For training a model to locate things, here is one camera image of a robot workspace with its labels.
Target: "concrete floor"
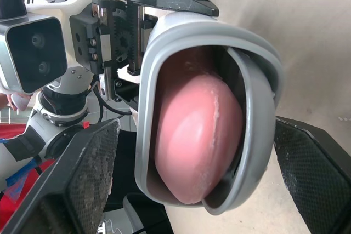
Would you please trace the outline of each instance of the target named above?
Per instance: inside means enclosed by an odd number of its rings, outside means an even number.
[[[277,115],[329,132],[351,153],[351,0],[212,0],[220,20],[267,39],[286,73]],[[221,216],[167,208],[176,234],[309,233],[273,152],[252,197]]]

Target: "blue tape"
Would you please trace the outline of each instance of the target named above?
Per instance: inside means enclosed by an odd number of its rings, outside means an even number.
[[[13,186],[14,184],[16,184],[18,180],[21,179],[22,176],[24,176],[30,170],[32,170],[33,168],[36,168],[37,166],[38,164],[37,164],[37,161],[35,161],[35,159],[30,160],[28,164],[26,164],[16,173],[14,173],[12,176],[6,179],[6,186],[7,187]]]

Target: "red fabric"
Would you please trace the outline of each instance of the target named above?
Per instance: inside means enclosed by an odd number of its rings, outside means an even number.
[[[0,124],[0,138],[12,138],[24,132],[25,124]],[[54,161],[48,160],[40,165],[40,168],[46,170]],[[4,228],[7,221],[16,211],[17,207],[22,203],[29,190],[38,179],[38,173],[33,169],[29,172],[26,182],[24,183],[22,192],[16,203],[3,196],[0,201],[0,231]]]
[[[0,124],[0,138],[12,138],[24,132],[25,124]]]

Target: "white cable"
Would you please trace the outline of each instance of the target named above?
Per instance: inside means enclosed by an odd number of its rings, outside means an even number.
[[[104,221],[105,221],[106,224],[108,224],[110,222],[110,224],[111,224],[111,231],[112,231],[113,234],[115,234],[117,230],[120,232],[120,234],[123,234],[122,231],[118,227],[114,231],[114,226],[112,225],[112,220],[109,219],[109,220],[106,221],[106,219],[104,219]]]

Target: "black mesh panel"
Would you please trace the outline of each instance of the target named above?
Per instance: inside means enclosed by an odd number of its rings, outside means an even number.
[[[349,178],[304,129],[279,120],[275,143],[284,183],[311,233],[340,233],[351,210]]]

